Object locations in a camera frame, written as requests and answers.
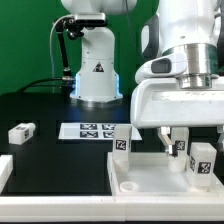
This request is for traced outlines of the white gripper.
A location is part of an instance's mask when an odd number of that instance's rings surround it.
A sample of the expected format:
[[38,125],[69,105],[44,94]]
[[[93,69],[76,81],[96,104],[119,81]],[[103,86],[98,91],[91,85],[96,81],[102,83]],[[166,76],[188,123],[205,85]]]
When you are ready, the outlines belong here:
[[212,87],[208,89],[181,89],[178,80],[186,70],[185,53],[144,63],[135,74],[138,86],[131,97],[131,124],[158,128],[165,152],[172,157],[177,151],[169,127],[217,126],[217,149],[224,154],[224,76],[212,74]]

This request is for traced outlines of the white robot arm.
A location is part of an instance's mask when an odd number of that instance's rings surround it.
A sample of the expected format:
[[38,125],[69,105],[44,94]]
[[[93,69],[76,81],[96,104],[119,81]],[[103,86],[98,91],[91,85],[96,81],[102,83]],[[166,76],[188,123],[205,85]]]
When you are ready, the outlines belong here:
[[[71,13],[68,30],[82,35],[82,65],[71,97],[87,104],[119,98],[114,35],[108,14],[122,14],[137,0],[61,0]],[[130,120],[157,128],[165,146],[176,127],[215,126],[224,135],[224,77],[218,75],[224,0],[159,0],[142,29],[146,62],[135,73]]]

